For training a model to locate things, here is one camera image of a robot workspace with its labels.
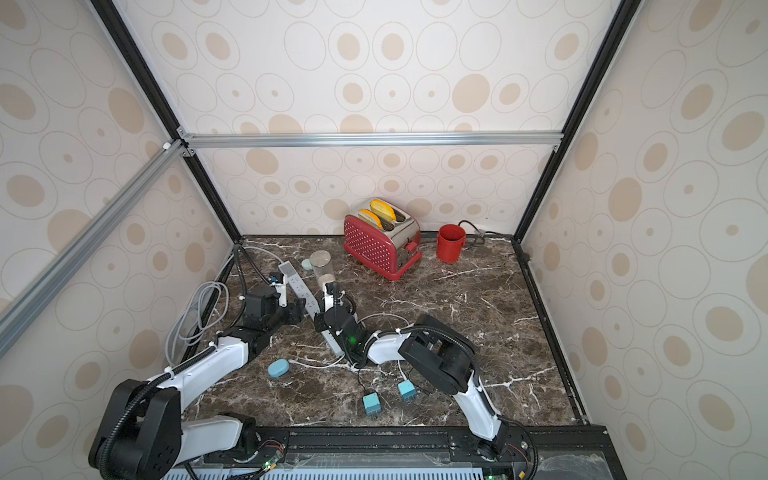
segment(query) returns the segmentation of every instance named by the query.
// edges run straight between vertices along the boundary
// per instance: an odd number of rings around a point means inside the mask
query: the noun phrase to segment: white power strip
[[[286,280],[288,281],[291,290],[293,290],[293,293],[299,298],[304,299],[304,309],[310,317],[314,319],[315,315],[320,312],[320,305],[318,305],[317,299],[310,291],[310,288],[304,283],[304,280],[301,279],[301,276],[296,272],[296,269],[293,268],[293,264],[291,264],[290,261],[287,261],[278,265],[277,268],[279,268],[280,272],[286,276]],[[322,332],[322,334],[326,339],[328,347],[330,347],[333,353],[337,356],[342,355],[343,351],[341,350],[341,347],[330,332],[326,330],[325,332]]]

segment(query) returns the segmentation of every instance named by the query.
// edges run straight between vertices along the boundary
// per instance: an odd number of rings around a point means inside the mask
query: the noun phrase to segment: marble countertop
[[[436,258],[434,243],[425,243],[421,246],[422,259],[398,282],[384,279],[349,255],[341,237],[246,237],[245,244],[291,260],[314,293],[319,292],[314,275],[301,268],[301,260],[315,250],[328,250],[336,279],[354,297],[359,318],[386,312],[414,321],[427,312],[479,348],[483,383],[504,414],[526,425],[574,424],[557,367],[507,240],[487,239],[484,245],[466,247],[459,261],[452,264]],[[264,273],[276,271],[274,259],[251,253]],[[242,263],[250,287],[258,277],[247,262]],[[227,285],[231,297],[229,322],[240,308],[235,269]],[[393,329],[405,324],[387,316],[366,320],[369,329]],[[363,387],[346,361],[325,369],[292,363],[288,373],[273,379],[267,367],[281,358],[326,366],[335,356],[308,319],[298,326],[284,326],[254,361],[221,379],[192,402],[186,419],[231,411],[251,415],[265,426],[466,425],[453,398],[435,392],[420,374],[410,372],[405,362],[402,371],[419,391],[411,402],[400,398],[397,384],[402,381],[402,373],[397,362],[369,364],[359,373],[360,382],[375,390],[382,403],[382,411],[372,418],[365,414]]]

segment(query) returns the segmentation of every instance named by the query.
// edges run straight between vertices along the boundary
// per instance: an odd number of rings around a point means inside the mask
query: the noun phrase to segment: red cup
[[[454,263],[467,241],[467,233],[459,225],[443,225],[437,233],[437,257]]]

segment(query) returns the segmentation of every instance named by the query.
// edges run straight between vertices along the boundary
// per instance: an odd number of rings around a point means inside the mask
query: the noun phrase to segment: wallpaper
[[[0,310],[166,135],[91,13],[0,2]],[[175,161],[0,359],[0,478],[85,480],[112,389],[164,366],[161,342],[230,241]]]
[[[630,480],[765,478],[768,2],[638,13],[525,239]]]
[[[165,137],[83,5],[0,2],[0,312]]]
[[[466,219],[512,233],[551,145],[200,149],[243,234],[343,234],[359,199],[380,197],[422,230]]]
[[[166,366],[166,332],[230,249],[176,161],[0,359],[0,478],[97,479],[114,387]]]
[[[560,129],[618,0],[118,0],[189,132]]]

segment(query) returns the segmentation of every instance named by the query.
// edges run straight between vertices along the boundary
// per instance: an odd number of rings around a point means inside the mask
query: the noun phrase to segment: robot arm
[[[325,290],[326,308],[315,315],[315,327],[332,340],[330,346],[360,368],[368,361],[410,363],[434,387],[454,397],[470,431],[485,441],[487,458],[503,450],[507,426],[479,381],[476,347],[468,339],[429,315],[399,331],[369,333],[350,311],[354,304],[348,307],[339,301],[335,283],[326,284]],[[245,458],[253,454],[258,447],[254,419],[225,413],[182,422],[181,413],[215,382],[256,358],[282,325],[301,320],[303,302],[287,303],[283,292],[275,283],[257,288],[246,295],[242,326],[228,329],[217,343],[148,384],[126,380],[118,385],[88,463],[105,478],[159,480],[174,465],[209,452],[237,449]],[[280,458],[273,457],[265,468]]]
[[[469,430],[488,442],[489,458],[503,450],[507,425],[480,381],[474,361],[477,347],[469,339],[427,314],[395,332],[370,333],[338,301],[338,284],[327,283],[323,289],[326,310],[315,326],[331,332],[350,362],[358,367],[367,361],[408,362],[437,390],[453,396]]]
[[[276,281],[247,294],[243,326],[228,329],[215,344],[178,367],[168,367],[146,382],[126,380],[118,385],[88,463],[104,478],[159,480],[174,465],[208,452],[236,447],[245,455],[255,452],[254,419],[226,413],[182,422],[181,413],[215,382],[256,358],[282,325],[300,322],[303,302],[286,302],[284,288]]]

